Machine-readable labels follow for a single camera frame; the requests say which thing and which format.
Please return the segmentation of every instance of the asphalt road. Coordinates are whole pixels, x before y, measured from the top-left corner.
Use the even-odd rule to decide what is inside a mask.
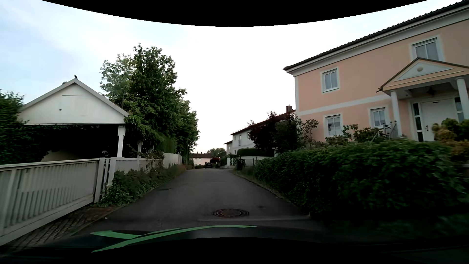
[[[249,215],[227,219],[213,214],[215,210],[228,208],[246,210]],[[333,234],[320,222],[309,220],[293,204],[248,180],[219,169],[185,171],[78,234],[104,230],[158,231],[205,225],[303,228],[316,230],[321,242],[381,240],[381,237],[370,237],[369,234],[364,238],[360,235]]]

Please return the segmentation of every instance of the house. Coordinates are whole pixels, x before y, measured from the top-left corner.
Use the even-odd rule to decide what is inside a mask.
[[[78,124],[98,128],[96,141],[111,142],[110,156],[122,157],[125,122],[129,113],[74,78],[25,104],[19,118],[29,125]],[[42,161],[96,158],[87,156],[87,142],[70,138],[60,149],[51,149]]]
[[[432,141],[433,123],[469,119],[468,29],[464,0],[287,66],[296,114],[319,121],[316,140],[393,122],[399,136]]]
[[[227,143],[223,143],[223,145],[227,146],[227,148],[226,148],[227,155],[228,154],[233,154],[233,141],[232,140],[228,141]]]
[[[287,117],[287,115],[294,113],[295,110],[292,109],[291,106],[287,106],[287,110],[285,113],[278,115],[277,118],[282,120]],[[254,142],[249,139],[249,132],[251,131],[252,127],[262,125],[266,123],[267,120],[264,120],[262,122],[256,123],[254,125],[250,125],[248,127],[245,127],[241,130],[238,130],[234,133],[232,133],[230,136],[233,137],[233,140],[228,141],[225,143],[227,146],[227,154],[236,154],[237,150],[240,148],[254,148]]]
[[[190,157],[194,161],[194,165],[204,165],[206,162],[210,162],[213,158],[210,153],[191,153]]]

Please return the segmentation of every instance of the pink house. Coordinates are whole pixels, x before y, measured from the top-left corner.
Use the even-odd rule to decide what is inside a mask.
[[[464,0],[287,66],[296,114],[319,121],[316,140],[396,121],[399,135],[432,141],[433,123],[469,119],[468,32]]]

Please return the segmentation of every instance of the manhole cover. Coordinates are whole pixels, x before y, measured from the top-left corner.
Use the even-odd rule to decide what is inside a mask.
[[[218,217],[234,218],[247,216],[249,212],[241,209],[220,209],[213,212],[213,214]]]

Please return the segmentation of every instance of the roof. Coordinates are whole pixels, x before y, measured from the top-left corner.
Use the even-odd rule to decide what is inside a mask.
[[[60,90],[63,90],[67,87],[69,87],[70,85],[72,84],[77,84],[79,85],[81,88],[85,89],[86,91],[88,91],[89,93],[91,93],[92,95],[96,96],[98,99],[100,99],[101,101],[103,101],[104,103],[106,103],[107,105],[109,105],[110,107],[114,108],[116,111],[118,111],[119,113],[123,114],[124,116],[129,116],[129,113],[127,113],[124,109],[118,107],[116,104],[114,104],[113,102],[109,101],[109,99],[107,99],[106,97],[104,97],[103,95],[99,94],[98,92],[96,92],[95,90],[91,89],[89,86],[87,86],[86,84],[82,83],[81,81],[79,81],[77,78],[73,78],[71,79],[70,81],[60,85],[59,87],[53,89],[52,91],[49,91],[48,93],[45,93],[39,97],[37,97],[36,99],[32,100],[31,102],[25,104],[22,108],[21,108],[21,111],[39,103],[40,101],[46,99],[47,97],[53,95],[54,93],[60,91]]]
[[[212,154],[210,153],[191,153],[190,155],[192,158],[206,158],[206,159],[213,158]]]
[[[291,112],[287,112],[287,113],[283,113],[283,114],[281,114],[281,115],[278,115],[278,116],[276,116],[276,118],[281,118],[281,119],[283,119],[283,118],[286,117],[288,114],[291,114],[291,113],[293,113],[293,112],[295,112],[295,110],[292,110]],[[267,119],[267,120],[264,120],[264,121],[262,121],[262,122],[255,123],[255,124],[253,124],[253,125],[250,125],[250,126],[248,126],[248,127],[245,127],[245,128],[243,128],[243,129],[241,129],[241,130],[238,130],[238,131],[236,131],[236,132],[230,134],[230,136],[231,136],[231,135],[234,135],[234,134],[237,134],[237,133],[244,132],[244,131],[246,131],[246,130],[250,130],[252,127],[258,126],[258,125],[262,125],[262,124],[266,123],[266,122],[269,121],[269,120],[270,120],[270,119]]]
[[[410,65],[412,65],[414,62],[416,61],[428,61],[428,62],[438,62],[438,63],[441,63],[441,64],[446,64],[446,65],[450,65],[450,66],[456,66],[456,67],[461,67],[461,68],[467,68],[469,69],[469,66],[467,65],[461,65],[461,64],[456,64],[456,63],[450,63],[450,62],[442,62],[442,61],[436,61],[436,60],[432,60],[432,59],[425,59],[425,58],[421,58],[421,57],[417,57],[415,58],[413,61],[411,61],[409,64],[407,64],[404,68],[402,68],[398,73],[396,73],[394,76],[392,76],[389,80],[387,80],[380,88],[378,88],[378,90],[376,92],[379,92],[379,91],[382,91],[383,90],[383,87],[389,83],[392,79],[396,78],[399,74],[401,74],[403,71],[405,71]]]
[[[412,19],[409,19],[409,20],[404,21],[404,22],[402,22],[402,23],[399,23],[399,24],[397,24],[397,25],[388,27],[388,28],[386,28],[386,29],[380,30],[380,31],[375,32],[375,33],[372,33],[372,34],[370,34],[370,35],[368,35],[368,36],[365,36],[365,37],[362,37],[362,38],[360,38],[360,39],[356,39],[356,40],[354,40],[354,41],[348,42],[348,43],[346,43],[346,44],[344,44],[344,45],[342,45],[342,46],[339,46],[339,47],[330,49],[330,50],[328,50],[328,51],[325,51],[325,52],[323,52],[323,53],[321,53],[321,54],[318,54],[318,55],[316,55],[316,56],[314,56],[314,57],[311,57],[311,58],[309,58],[309,59],[306,59],[306,60],[304,60],[304,61],[295,63],[295,64],[290,65],[290,66],[286,66],[286,67],[283,68],[283,70],[287,71],[287,70],[289,70],[289,69],[291,69],[291,68],[294,68],[294,67],[296,67],[296,66],[302,65],[302,64],[307,63],[307,62],[310,62],[310,61],[313,61],[313,60],[315,60],[315,59],[317,59],[317,58],[326,56],[326,55],[328,55],[328,54],[330,54],[330,53],[333,53],[333,52],[336,52],[336,51],[338,51],[338,50],[347,48],[347,47],[349,47],[349,46],[351,46],[351,45],[354,45],[354,44],[356,44],[356,43],[359,43],[359,42],[362,42],[362,41],[365,41],[365,40],[368,40],[368,39],[375,38],[375,37],[378,36],[378,35],[381,35],[381,34],[384,34],[384,33],[386,33],[386,32],[395,30],[395,29],[397,29],[397,28],[406,26],[406,25],[408,25],[408,24],[410,24],[410,23],[418,22],[418,21],[423,20],[423,19],[426,19],[426,18],[428,18],[428,17],[434,16],[434,15],[438,15],[438,14],[440,14],[440,13],[444,13],[444,12],[447,12],[447,11],[449,11],[449,10],[456,9],[456,8],[461,7],[461,6],[465,6],[465,5],[468,4],[468,1],[469,1],[469,0],[463,0],[463,1],[461,1],[461,2],[457,2],[457,3],[452,4],[452,5],[449,5],[449,6],[447,6],[447,7],[437,9],[437,10],[435,10],[435,11],[426,13],[426,14],[424,14],[424,15],[421,15],[421,16],[418,16],[418,17],[414,17],[414,18],[412,18]]]

